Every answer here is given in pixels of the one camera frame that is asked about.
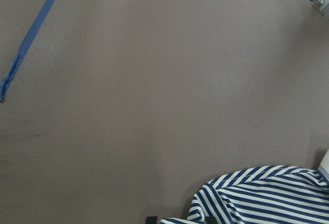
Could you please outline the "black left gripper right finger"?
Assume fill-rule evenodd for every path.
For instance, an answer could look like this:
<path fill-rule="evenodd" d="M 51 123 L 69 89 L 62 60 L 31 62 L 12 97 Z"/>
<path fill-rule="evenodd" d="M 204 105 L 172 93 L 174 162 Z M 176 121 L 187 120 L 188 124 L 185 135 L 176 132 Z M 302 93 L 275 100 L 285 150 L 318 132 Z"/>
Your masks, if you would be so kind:
<path fill-rule="evenodd" d="M 216 224 L 216 218 L 213 216 L 206 217 L 205 224 Z"/>

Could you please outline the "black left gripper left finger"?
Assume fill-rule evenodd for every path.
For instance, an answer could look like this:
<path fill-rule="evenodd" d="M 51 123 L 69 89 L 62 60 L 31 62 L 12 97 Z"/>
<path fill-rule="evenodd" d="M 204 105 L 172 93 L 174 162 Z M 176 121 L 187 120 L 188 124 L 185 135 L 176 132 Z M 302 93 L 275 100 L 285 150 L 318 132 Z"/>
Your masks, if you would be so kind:
<path fill-rule="evenodd" d="M 157 216 L 148 216 L 145 219 L 145 224 L 157 224 Z"/>

